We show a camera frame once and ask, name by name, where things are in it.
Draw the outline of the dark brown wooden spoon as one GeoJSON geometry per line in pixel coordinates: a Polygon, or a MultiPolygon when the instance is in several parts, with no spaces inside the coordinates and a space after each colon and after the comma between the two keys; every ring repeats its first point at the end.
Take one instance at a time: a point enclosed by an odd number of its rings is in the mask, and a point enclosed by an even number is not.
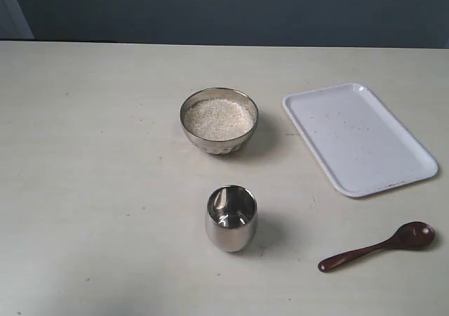
{"type": "Polygon", "coordinates": [[[427,223],[413,221],[406,223],[383,242],[340,253],[323,259],[317,265],[321,272],[330,272],[335,268],[358,260],[368,254],[384,250],[423,250],[431,246],[436,238],[435,229],[427,223]]]}

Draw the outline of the steel bowl of rice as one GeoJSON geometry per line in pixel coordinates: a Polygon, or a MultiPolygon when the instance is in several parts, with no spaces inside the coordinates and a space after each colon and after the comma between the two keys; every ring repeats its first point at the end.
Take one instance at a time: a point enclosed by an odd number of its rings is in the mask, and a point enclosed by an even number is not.
{"type": "Polygon", "coordinates": [[[200,150],[208,154],[229,154],[237,151],[239,148],[244,146],[250,140],[250,138],[252,138],[257,128],[258,119],[259,119],[259,110],[256,103],[253,101],[251,97],[235,89],[225,87],[206,88],[197,91],[196,93],[190,95],[183,102],[180,108],[180,123],[186,137],[193,145],[195,145],[200,150]],[[202,100],[212,100],[218,98],[232,100],[244,106],[253,117],[254,124],[252,129],[241,137],[226,141],[205,140],[189,132],[185,127],[184,123],[185,112],[191,106],[197,104],[202,100]]]}

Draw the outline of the white cooked rice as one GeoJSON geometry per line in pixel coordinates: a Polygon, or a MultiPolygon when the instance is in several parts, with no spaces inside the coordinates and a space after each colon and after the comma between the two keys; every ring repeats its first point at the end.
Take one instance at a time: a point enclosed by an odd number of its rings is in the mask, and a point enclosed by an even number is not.
{"type": "Polygon", "coordinates": [[[202,100],[184,115],[187,130],[205,140],[226,141],[243,136],[254,124],[250,112],[227,99],[202,100]]]}

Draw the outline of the steel cup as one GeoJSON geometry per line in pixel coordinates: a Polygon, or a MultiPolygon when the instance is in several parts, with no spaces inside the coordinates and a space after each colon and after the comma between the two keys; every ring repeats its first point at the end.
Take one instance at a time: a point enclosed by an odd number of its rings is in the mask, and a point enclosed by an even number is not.
{"type": "Polygon", "coordinates": [[[235,253],[245,249],[254,238],[257,227],[257,202],[244,187],[225,185],[208,198],[206,234],[222,251],[235,253]]]}

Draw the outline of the white rectangular tray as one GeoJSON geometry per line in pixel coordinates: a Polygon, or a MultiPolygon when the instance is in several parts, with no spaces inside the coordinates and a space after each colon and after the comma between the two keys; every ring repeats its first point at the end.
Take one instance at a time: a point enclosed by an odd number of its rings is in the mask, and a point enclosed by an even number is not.
{"type": "Polygon", "coordinates": [[[292,93],[286,114],[334,188],[359,198],[434,177],[436,160],[366,86],[292,93]]]}

